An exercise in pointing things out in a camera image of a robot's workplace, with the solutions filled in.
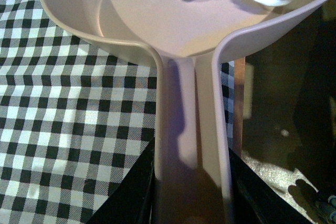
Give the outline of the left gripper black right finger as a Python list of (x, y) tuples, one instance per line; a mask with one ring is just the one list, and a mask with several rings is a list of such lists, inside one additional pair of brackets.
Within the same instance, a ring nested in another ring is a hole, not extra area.
[(316, 187), (299, 170), (229, 152), (238, 223), (324, 223)]

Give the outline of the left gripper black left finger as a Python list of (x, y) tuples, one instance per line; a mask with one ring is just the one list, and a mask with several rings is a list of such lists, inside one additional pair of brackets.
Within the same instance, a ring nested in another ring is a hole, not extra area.
[(119, 187), (89, 223), (150, 223), (154, 184), (154, 144), (148, 144)]

